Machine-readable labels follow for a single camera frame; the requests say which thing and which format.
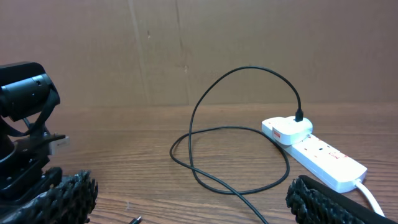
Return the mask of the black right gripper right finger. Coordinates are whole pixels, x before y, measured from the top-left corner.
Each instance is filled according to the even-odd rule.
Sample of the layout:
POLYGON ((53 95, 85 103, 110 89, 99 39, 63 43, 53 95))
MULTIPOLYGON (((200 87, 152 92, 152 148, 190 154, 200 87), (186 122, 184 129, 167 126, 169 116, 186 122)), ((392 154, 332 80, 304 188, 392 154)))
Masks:
POLYGON ((298 224, 397 224, 306 175, 293 180, 285 200, 298 224))

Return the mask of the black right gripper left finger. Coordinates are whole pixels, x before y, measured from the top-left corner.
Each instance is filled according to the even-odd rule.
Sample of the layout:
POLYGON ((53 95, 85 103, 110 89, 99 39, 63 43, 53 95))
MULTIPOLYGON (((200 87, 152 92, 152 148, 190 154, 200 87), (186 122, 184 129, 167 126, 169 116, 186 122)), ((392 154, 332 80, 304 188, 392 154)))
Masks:
POLYGON ((1 215, 1 224, 88 223, 98 196, 98 183, 90 171, 67 176, 30 202, 1 215))

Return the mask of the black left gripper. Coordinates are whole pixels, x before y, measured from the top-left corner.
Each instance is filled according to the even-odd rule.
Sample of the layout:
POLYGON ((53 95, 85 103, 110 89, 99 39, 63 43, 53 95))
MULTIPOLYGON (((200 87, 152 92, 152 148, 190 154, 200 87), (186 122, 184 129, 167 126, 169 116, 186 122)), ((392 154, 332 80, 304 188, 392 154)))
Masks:
POLYGON ((65 138, 51 134, 11 141, 1 135, 1 205, 22 205, 62 180, 62 169, 42 168, 49 163, 49 143, 65 138))

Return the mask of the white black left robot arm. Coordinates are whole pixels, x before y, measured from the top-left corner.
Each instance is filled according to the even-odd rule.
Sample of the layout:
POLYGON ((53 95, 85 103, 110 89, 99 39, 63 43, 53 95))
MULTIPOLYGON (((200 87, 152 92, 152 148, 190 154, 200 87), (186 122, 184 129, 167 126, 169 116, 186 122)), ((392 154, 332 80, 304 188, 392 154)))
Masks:
POLYGON ((58 91, 37 62, 1 66, 1 208, 16 208, 58 185, 59 167, 43 171, 58 140, 45 122, 60 104, 58 91))

